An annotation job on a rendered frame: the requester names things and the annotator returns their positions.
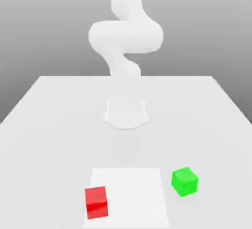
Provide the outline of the small green cube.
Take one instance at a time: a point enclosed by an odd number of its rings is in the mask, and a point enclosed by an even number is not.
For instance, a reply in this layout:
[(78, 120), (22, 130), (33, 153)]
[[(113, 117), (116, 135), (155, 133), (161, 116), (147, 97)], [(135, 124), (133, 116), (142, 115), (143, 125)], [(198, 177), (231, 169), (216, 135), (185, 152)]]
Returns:
[(180, 197), (185, 197), (197, 192), (198, 176), (189, 167), (184, 167), (172, 173), (171, 185)]

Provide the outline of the small red cube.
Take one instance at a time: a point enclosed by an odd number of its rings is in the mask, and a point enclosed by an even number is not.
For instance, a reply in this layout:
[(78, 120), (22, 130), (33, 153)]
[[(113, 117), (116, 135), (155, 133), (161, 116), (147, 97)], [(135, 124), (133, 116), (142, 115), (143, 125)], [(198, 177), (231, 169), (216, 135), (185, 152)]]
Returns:
[(105, 186), (85, 189), (87, 219), (108, 216), (108, 200)]

